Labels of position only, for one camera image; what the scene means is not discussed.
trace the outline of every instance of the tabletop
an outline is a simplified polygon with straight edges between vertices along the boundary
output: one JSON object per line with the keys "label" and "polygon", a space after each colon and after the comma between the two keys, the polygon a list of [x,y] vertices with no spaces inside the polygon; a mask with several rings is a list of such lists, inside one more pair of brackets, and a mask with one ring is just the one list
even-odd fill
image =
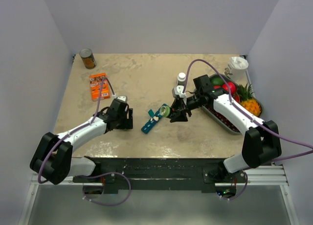
{"label": "tabletop", "polygon": [[[105,72],[117,96],[127,95],[134,109],[132,130],[113,130],[80,147],[74,157],[119,158],[226,158],[241,152],[243,136],[231,135],[201,109],[192,111],[188,122],[170,123],[161,119],[146,135],[141,128],[150,119],[148,110],[156,112],[162,104],[174,101],[172,88],[177,75],[187,72],[194,59],[210,62],[223,72],[232,54],[94,54],[97,66],[86,69],[77,54],[74,58],[63,97],[55,133],[61,133],[87,121],[95,112],[91,100],[89,76]],[[214,71],[196,62],[189,73],[187,90],[195,89],[193,78]],[[236,81],[247,83],[246,79]],[[112,98],[101,100],[100,108]]]}

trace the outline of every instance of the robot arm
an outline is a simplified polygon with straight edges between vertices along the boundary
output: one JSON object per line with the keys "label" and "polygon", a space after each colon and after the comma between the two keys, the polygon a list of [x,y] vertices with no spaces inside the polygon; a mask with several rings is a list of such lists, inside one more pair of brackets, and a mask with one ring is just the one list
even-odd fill
{"label": "robot arm", "polygon": [[[236,101],[232,100],[230,102],[229,96],[224,89],[214,89],[207,75],[195,78],[194,84],[196,92],[188,98],[182,92],[183,86],[174,87],[172,91],[175,98],[173,104],[171,107],[163,106],[160,113],[164,117],[171,119],[170,122],[188,121],[187,114],[190,117],[191,110],[208,105],[225,116],[239,129],[245,137],[242,152],[220,163],[217,172],[214,172],[214,174],[218,173],[219,176],[215,177],[216,179],[223,179],[226,175],[239,170],[256,168],[281,155],[279,138],[264,131],[237,110],[233,105],[233,102]],[[278,133],[278,127],[273,121],[265,122],[249,113],[238,103],[236,104],[251,118]]]}
{"label": "robot arm", "polygon": [[30,168],[39,172],[40,167],[52,147],[66,135],[69,135],[56,148],[44,165],[42,176],[53,184],[59,184],[67,176],[88,176],[95,169],[95,163],[86,157],[72,158],[72,153],[91,139],[103,135],[114,129],[133,128],[133,110],[127,104],[127,97],[120,96],[114,99],[111,105],[102,109],[96,114],[93,122],[91,117],[85,123],[72,130],[54,135],[45,134],[37,147],[37,150],[30,163]]}

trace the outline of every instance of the small white bottle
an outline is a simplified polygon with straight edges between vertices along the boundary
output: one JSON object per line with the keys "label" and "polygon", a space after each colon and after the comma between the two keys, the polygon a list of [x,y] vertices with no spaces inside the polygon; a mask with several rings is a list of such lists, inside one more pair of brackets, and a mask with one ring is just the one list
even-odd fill
{"label": "small white bottle", "polygon": [[186,74],[183,72],[180,72],[177,76],[176,86],[184,86],[185,81],[186,81]]}

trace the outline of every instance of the orange box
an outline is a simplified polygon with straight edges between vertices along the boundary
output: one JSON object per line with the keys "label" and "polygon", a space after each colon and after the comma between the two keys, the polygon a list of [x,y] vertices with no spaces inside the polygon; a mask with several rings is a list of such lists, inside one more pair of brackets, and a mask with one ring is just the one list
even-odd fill
{"label": "orange box", "polygon": [[[100,85],[102,79],[106,76],[106,73],[99,73],[95,75],[91,75],[89,77],[90,80],[90,92],[91,92],[91,99],[93,101],[97,101],[100,92]],[[110,98],[110,89],[107,80],[104,81],[102,90],[101,90],[101,98],[100,99],[107,99]]]}

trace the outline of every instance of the blue toy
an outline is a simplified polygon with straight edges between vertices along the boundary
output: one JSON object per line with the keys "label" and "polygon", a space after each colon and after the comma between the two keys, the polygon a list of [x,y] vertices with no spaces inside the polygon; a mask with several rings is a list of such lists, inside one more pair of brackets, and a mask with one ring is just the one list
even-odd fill
{"label": "blue toy", "polygon": [[160,114],[160,108],[156,113],[153,113],[153,111],[150,109],[148,111],[149,116],[151,117],[150,120],[141,128],[141,131],[145,134],[149,133],[149,131],[155,126],[162,118],[162,115]]}

